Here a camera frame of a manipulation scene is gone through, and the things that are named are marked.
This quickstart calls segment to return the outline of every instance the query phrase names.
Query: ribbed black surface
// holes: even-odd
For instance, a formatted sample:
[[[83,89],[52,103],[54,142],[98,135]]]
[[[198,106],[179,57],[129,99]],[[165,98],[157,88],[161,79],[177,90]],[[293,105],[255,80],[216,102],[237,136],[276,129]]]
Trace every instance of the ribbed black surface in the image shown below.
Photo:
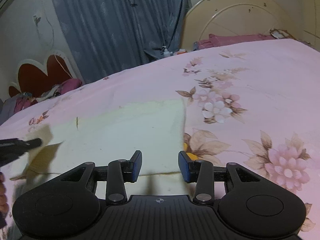
[[[250,240],[229,230],[208,206],[187,196],[132,196],[107,208],[86,232],[70,240]],[[297,236],[287,240],[298,240]]]

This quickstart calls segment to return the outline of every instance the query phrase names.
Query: floral bedsheet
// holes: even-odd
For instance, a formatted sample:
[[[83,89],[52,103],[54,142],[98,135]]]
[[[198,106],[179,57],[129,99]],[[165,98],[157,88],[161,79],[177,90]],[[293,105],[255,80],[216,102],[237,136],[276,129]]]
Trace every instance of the floral bedsheet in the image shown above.
[[[318,240],[319,62],[317,51],[294,40],[247,42],[177,55],[31,106],[0,127],[0,138],[23,138],[43,123],[76,119],[78,125],[82,118],[131,102],[183,97],[188,155],[217,166],[240,163],[295,193],[308,213],[300,236]],[[6,187],[12,205],[14,182]]]

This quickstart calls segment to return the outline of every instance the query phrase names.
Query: curtain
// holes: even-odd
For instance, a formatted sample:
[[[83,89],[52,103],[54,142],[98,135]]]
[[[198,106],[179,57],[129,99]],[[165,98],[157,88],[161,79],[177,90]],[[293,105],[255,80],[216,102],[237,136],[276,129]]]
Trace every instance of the curtain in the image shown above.
[[[188,0],[52,0],[86,83],[177,51]]]

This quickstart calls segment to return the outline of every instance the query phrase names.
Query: headboard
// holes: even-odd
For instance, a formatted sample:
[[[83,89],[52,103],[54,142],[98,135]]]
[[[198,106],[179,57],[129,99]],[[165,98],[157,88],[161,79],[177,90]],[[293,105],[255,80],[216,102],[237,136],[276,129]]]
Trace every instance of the headboard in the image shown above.
[[[66,55],[59,50],[52,50],[43,64],[32,59],[19,62],[17,82],[11,82],[9,95],[13,97],[21,92],[30,92],[33,97],[39,97],[54,85],[70,78],[76,78],[76,75]]]
[[[201,0],[187,13],[181,48],[192,50],[195,41],[219,36],[269,34],[270,29],[287,30],[299,39],[292,19],[273,0]]]

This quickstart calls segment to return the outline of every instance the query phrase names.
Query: pink bedsheet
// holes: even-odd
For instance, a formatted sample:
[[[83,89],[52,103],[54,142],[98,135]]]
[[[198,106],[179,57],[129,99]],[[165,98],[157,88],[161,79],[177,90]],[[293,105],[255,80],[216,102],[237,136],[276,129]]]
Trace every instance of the pink bedsheet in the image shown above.
[[[215,165],[238,162],[292,191],[308,213],[300,236],[318,240],[319,62],[317,51],[294,40],[185,53],[124,70],[31,106],[0,127],[0,139],[22,138],[43,123],[81,120],[130,102],[183,97],[189,156]],[[14,183],[6,186],[12,194]],[[223,191],[216,194],[221,197]]]

